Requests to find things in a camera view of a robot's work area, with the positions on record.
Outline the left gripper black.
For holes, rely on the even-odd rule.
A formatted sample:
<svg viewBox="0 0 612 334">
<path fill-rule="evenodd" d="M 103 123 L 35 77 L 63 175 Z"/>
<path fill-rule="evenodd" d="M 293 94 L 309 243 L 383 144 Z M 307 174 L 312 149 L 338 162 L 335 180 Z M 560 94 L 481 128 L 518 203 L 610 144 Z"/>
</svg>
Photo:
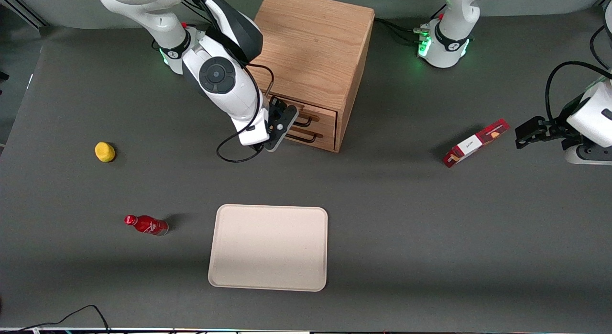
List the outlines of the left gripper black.
<svg viewBox="0 0 612 334">
<path fill-rule="evenodd" d="M 535 116 L 515 129 L 516 149 L 522 149 L 529 144 L 560 139 L 563 150 L 583 144 L 583 136 L 568 123 L 570 115 L 560 115 L 548 121 L 548 133 L 546 133 L 546 120 L 542 116 Z"/>
</svg>

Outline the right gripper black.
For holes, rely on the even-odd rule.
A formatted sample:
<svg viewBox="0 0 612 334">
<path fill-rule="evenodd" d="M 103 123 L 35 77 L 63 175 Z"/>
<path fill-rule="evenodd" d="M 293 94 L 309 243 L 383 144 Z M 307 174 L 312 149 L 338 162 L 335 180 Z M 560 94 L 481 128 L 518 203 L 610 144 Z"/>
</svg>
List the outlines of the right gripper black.
<svg viewBox="0 0 612 334">
<path fill-rule="evenodd" d="M 295 106 L 288 106 L 278 97 L 271 97 L 270 114 L 270 120 L 267 125 L 269 140 L 264 143 L 264 149 L 272 153 L 280 146 L 284 136 L 291 129 L 291 126 L 299 116 L 299 110 Z"/>
</svg>

